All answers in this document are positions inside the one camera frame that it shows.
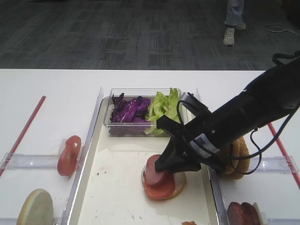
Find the red straw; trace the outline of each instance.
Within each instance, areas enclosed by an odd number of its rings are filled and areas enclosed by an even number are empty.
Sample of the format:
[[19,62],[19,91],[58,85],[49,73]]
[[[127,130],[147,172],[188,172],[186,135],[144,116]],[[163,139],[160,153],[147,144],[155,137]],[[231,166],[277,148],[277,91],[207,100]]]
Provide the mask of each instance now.
[[[276,135],[276,130],[273,127],[272,123],[269,123],[268,127],[269,127],[269,129],[270,129],[270,131],[271,131],[271,133],[272,133],[272,135],[274,137]],[[283,144],[282,144],[282,142],[281,142],[281,140],[279,138],[277,138],[276,143],[277,143],[277,145],[278,145],[278,147],[279,147],[282,155],[284,157],[287,157],[288,154],[287,154],[287,152],[286,152],[286,150],[285,150],[285,148],[284,148],[284,146],[283,146]],[[289,157],[287,157],[286,160],[287,160],[287,163],[288,163],[288,165],[289,165],[289,167],[290,167],[290,169],[292,171],[292,175],[293,175],[293,177],[294,177],[294,179],[295,179],[295,181],[296,181],[296,183],[297,183],[297,185],[298,185],[298,187],[300,189],[300,177],[299,177],[299,174],[298,174],[298,172],[296,172],[296,169],[295,169],[294,165],[292,164],[292,162],[290,161]]]
[[0,170],[0,177],[3,174],[3,172],[5,171],[6,166],[8,165],[12,154],[16,151],[17,147],[19,146],[19,144],[21,143],[21,140],[23,139],[24,135],[26,134],[26,131],[28,130],[29,126],[31,125],[33,119],[35,118],[35,116],[37,115],[39,109],[41,108],[42,104],[44,103],[46,99],[46,96],[42,96],[41,100],[39,101],[38,105],[36,106],[35,110],[33,111],[32,115],[30,116],[29,120],[27,121],[26,125],[24,126],[22,132],[20,133],[18,139],[16,140],[16,142],[14,143],[12,149],[10,150],[8,157],[4,163],[3,168]]

